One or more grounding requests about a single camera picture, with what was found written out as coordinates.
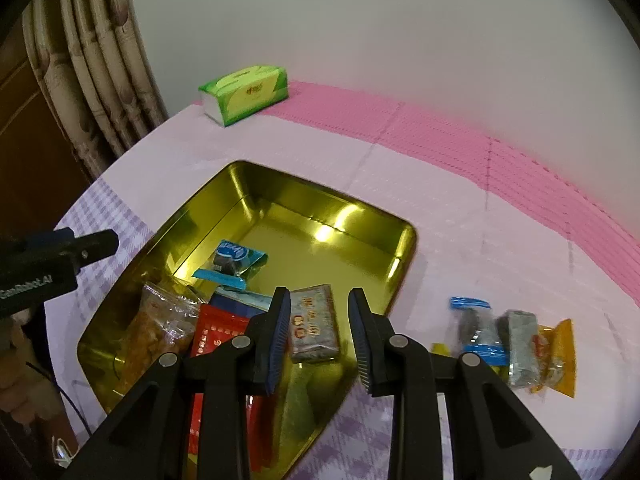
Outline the person's left hand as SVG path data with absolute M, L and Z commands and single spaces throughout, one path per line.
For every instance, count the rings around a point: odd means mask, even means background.
M 29 310 L 23 310 L 1 321 L 1 411 L 23 426 L 36 419 L 50 422 L 62 412 L 55 388 L 28 366 L 37 365 L 24 333 L 31 317 Z

